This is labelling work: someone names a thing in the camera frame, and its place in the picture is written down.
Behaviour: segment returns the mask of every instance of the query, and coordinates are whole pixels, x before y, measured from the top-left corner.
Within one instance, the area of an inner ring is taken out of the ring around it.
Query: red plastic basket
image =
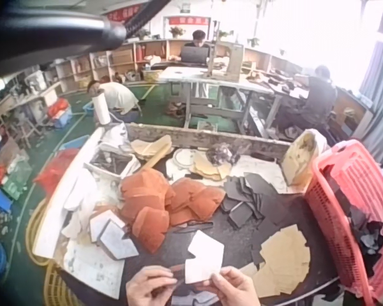
[[[370,220],[383,222],[380,168],[360,142],[338,143],[314,160],[306,199],[327,240],[341,283],[356,296],[362,296],[367,305],[374,305],[373,300],[383,303],[383,248],[382,257],[373,268],[375,275],[368,279],[349,220],[322,174],[327,166],[331,166],[332,178],[351,204],[368,214]]]

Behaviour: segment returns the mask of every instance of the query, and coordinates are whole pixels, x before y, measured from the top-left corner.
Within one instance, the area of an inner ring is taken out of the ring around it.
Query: paper roll
[[[105,100],[105,93],[103,89],[97,92],[97,96],[92,97],[94,104],[95,114],[100,124],[105,125],[110,123],[110,115],[108,110],[107,100]]]

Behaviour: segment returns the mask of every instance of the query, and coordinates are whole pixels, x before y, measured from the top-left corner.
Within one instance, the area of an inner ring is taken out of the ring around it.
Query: green floor
[[[139,99],[149,87],[132,87],[131,90]],[[156,86],[148,95],[143,106],[143,117],[139,123],[158,124],[164,126],[182,126],[182,120],[165,115],[168,86]],[[210,88],[210,98],[215,98],[217,88]],[[73,94],[66,97],[70,102],[73,119],[62,130],[51,130],[45,133],[43,139],[32,141],[31,149],[27,150],[30,157],[29,163],[33,172],[26,185],[26,190],[11,208],[11,219],[0,224],[0,241],[2,242],[8,260],[7,271],[1,279],[1,287],[7,298],[14,305],[43,305],[43,282],[45,268],[36,266],[26,251],[25,234],[26,226],[36,206],[45,197],[40,186],[32,182],[48,161],[54,156],[60,145],[94,131],[94,121],[91,116],[82,112],[82,107],[89,102],[89,97],[84,93]],[[191,120],[191,128],[197,125],[200,118]],[[218,123],[219,131],[235,132],[235,124],[227,119],[209,116],[211,122]]]

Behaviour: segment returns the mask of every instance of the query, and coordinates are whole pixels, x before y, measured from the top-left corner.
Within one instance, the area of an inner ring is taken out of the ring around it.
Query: man
[[[294,80],[309,88],[308,99],[297,108],[282,105],[276,116],[278,131],[292,138],[294,126],[299,129],[317,128],[327,122],[336,101],[337,91],[326,66],[319,66],[315,76],[296,75]]]
[[[138,99],[127,87],[117,82],[101,84],[97,80],[88,83],[87,92],[90,95],[95,94],[98,89],[105,91],[105,100],[108,104],[109,112],[115,119],[122,120],[125,123],[134,122],[139,113],[142,113]]]
[[[196,48],[207,48],[207,57],[210,56],[210,46],[205,43],[206,34],[202,30],[196,30],[193,32],[193,41],[187,43],[185,47],[196,47]],[[180,61],[181,56],[173,55],[170,60]],[[193,83],[192,91],[194,96],[197,98],[208,98],[209,97],[209,86],[205,83]]]
[[[176,288],[177,279],[162,266],[145,266],[126,283],[129,306],[164,306]],[[222,268],[210,280],[195,284],[199,291],[215,293],[222,305],[260,306],[253,280],[233,266]]]

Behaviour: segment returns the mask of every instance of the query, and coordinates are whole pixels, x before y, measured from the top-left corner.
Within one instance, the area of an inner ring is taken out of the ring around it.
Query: red banner
[[[135,4],[127,6],[125,8],[119,8],[114,11],[107,13],[107,17],[111,21],[118,21],[125,23],[127,20],[131,19],[138,11],[142,8],[143,4]]]
[[[208,26],[209,25],[209,19],[206,17],[192,17],[192,16],[185,16],[185,17],[169,17],[169,25],[170,26],[178,26],[188,24],[192,26]]]

